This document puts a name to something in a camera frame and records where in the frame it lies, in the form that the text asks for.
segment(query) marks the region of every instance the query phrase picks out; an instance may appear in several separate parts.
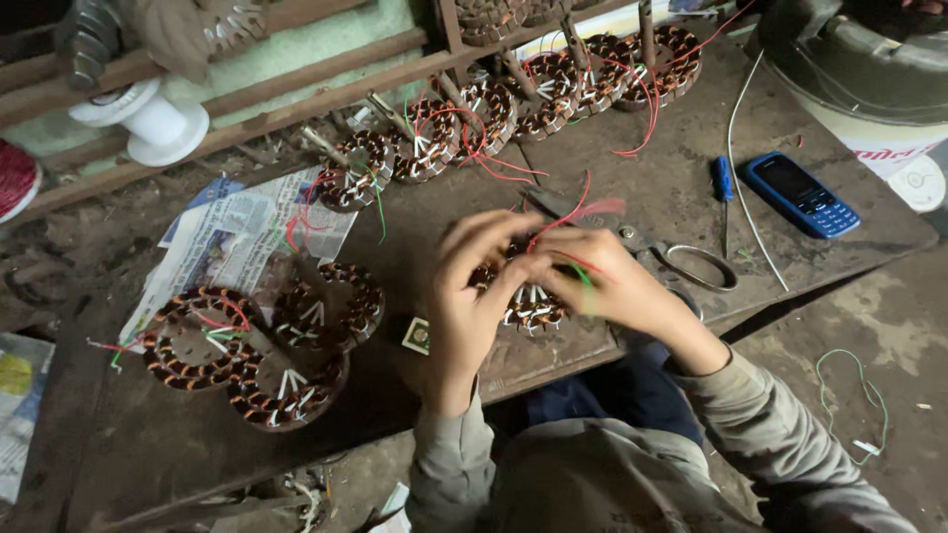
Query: white wire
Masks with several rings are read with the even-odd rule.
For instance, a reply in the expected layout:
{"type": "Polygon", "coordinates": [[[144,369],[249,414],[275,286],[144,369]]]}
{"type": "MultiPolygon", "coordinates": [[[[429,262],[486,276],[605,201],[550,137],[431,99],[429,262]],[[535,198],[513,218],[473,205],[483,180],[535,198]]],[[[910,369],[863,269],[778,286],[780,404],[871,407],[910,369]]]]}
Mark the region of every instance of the white wire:
{"type": "Polygon", "coordinates": [[[751,68],[751,73],[747,75],[747,81],[744,82],[744,88],[740,89],[740,94],[738,95],[738,101],[734,104],[734,112],[731,113],[731,121],[727,123],[727,164],[731,167],[731,179],[734,180],[734,186],[738,190],[738,198],[740,198],[740,206],[744,208],[744,214],[747,215],[747,222],[751,224],[751,230],[754,232],[754,238],[757,239],[757,245],[760,246],[760,251],[764,252],[764,257],[767,259],[767,264],[771,266],[771,270],[776,274],[776,278],[783,285],[783,290],[790,292],[790,288],[787,287],[787,283],[783,281],[783,276],[780,275],[780,271],[776,269],[776,265],[771,261],[770,254],[767,253],[767,248],[764,247],[764,242],[760,239],[760,234],[757,233],[757,226],[754,224],[754,219],[751,218],[751,212],[747,211],[747,203],[744,202],[744,194],[740,191],[740,179],[738,179],[738,172],[734,169],[734,154],[731,150],[731,131],[734,129],[734,117],[738,115],[738,109],[740,108],[740,101],[744,100],[744,93],[747,92],[747,86],[751,84],[751,79],[754,78],[754,73],[757,71],[757,65],[760,64],[760,59],[764,57],[763,48],[760,49],[760,54],[757,55],[757,61],[754,62],[754,66],[751,68]]]}

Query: sleeve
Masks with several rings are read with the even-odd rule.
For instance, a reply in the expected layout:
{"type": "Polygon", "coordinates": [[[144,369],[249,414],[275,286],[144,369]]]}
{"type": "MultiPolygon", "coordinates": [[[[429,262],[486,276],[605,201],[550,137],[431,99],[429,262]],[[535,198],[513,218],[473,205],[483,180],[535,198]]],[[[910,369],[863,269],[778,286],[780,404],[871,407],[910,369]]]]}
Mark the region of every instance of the sleeve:
{"type": "Polygon", "coordinates": [[[496,468],[490,460],[494,432],[483,421],[476,385],[474,391],[467,412],[455,418],[422,408],[405,507],[413,531],[470,531],[487,505],[496,468]]]}
{"type": "Polygon", "coordinates": [[[733,351],[715,374],[675,378],[715,449],[769,499],[770,530],[917,532],[780,379],[733,351]]]}

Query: blue jeans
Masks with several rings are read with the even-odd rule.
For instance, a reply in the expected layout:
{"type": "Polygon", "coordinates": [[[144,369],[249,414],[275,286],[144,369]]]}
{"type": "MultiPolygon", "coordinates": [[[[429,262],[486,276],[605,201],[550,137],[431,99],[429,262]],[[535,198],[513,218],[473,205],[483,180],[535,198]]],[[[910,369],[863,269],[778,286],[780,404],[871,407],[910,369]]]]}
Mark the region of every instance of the blue jeans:
{"type": "Polygon", "coordinates": [[[633,428],[677,433],[701,446],[698,423],[663,370],[668,348],[639,332],[628,331],[623,338],[629,351],[621,359],[529,394],[529,425],[567,418],[617,418],[633,428]]]}

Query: screwdriver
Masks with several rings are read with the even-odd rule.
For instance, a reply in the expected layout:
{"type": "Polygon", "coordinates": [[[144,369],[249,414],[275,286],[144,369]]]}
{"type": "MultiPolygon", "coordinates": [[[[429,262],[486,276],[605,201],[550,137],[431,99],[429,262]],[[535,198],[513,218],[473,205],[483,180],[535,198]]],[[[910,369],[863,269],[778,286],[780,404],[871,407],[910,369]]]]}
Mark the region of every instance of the screwdriver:
{"type": "Polygon", "coordinates": [[[731,189],[731,171],[728,168],[727,157],[719,156],[711,163],[711,182],[714,184],[714,197],[720,203],[724,204],[724,259],[727,259],[728,246],[727,239],[727,203],[734,199],[734,192],[731,189]]]}

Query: bucket lid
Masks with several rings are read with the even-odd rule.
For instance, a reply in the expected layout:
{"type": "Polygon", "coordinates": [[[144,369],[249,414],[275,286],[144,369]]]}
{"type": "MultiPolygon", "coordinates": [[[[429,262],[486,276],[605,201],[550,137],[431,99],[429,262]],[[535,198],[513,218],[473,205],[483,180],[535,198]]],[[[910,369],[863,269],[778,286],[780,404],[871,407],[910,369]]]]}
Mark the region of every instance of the bucket lid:
{"type": "Polygon", "coordinates": [[[945,199],[945,174],[929,156],[916,157],[885,181],[916,212],[934,211],[945,199]]]}

